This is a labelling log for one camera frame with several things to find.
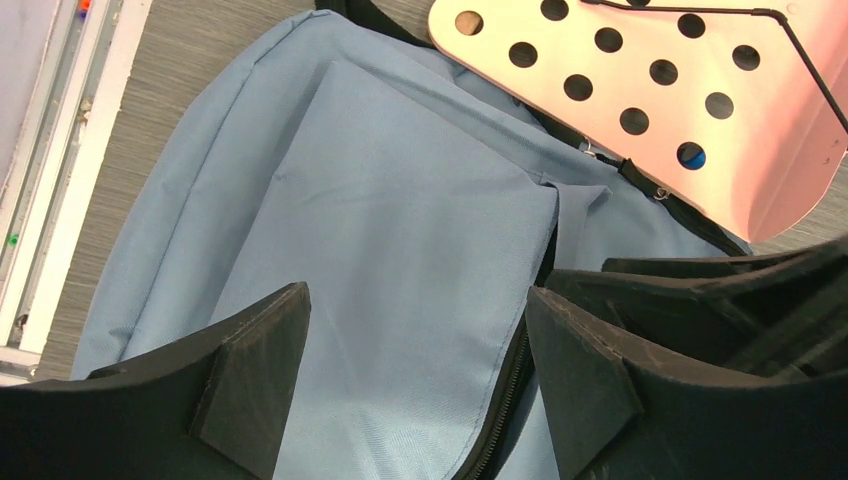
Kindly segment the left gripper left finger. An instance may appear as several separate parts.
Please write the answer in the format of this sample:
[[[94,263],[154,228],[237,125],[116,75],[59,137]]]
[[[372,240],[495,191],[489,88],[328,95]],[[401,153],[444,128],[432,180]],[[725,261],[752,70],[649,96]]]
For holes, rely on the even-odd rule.
[[[5,479],[269,479],[309,326],[293,283],[79,381],[1,391]]]

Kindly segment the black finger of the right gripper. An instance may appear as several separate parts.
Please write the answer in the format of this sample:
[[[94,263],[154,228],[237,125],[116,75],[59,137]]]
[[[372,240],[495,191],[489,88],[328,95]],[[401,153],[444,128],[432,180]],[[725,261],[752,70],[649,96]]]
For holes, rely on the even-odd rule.
[[[847,368],[847,253],[720,278],[556,270],[547,289],[687,357],[761,377]]]
[[[678,279],[720,278],[790,264],[797,259],[812,259],[819,254],[846,253],[847,239],[839,238],[801,250],[759,256],[671,259],[611,258],[603,263],[602,271],[605,273],[624,273]]]

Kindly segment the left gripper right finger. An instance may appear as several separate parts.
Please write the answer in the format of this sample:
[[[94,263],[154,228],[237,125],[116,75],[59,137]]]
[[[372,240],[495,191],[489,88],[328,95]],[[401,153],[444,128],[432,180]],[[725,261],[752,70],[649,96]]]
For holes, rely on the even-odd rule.
[[[710,365],[532,288],[529,332],[562,479],[843,479],[847,377]]]

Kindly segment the blue fabric backpack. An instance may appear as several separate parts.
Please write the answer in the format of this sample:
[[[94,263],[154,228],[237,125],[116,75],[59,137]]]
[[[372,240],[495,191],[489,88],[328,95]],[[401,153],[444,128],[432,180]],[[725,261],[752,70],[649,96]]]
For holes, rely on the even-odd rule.
[[[305,282],[311,319],[279,479],[554,479],[535,379],[500,387],[527,291],[609,258],[743,255],[550,136],[438,52],[310,11],[190,105],[105,265],[91,371]]]

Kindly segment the pink perforated stand board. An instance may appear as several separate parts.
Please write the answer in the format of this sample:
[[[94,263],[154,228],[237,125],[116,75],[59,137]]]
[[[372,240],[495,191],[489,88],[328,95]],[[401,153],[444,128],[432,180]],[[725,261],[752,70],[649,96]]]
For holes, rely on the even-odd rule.
[[[749,242],[823,199],[847,149],[843,1],[437,1],[435,46]],[[676,157],[699,144],[706,163]]]

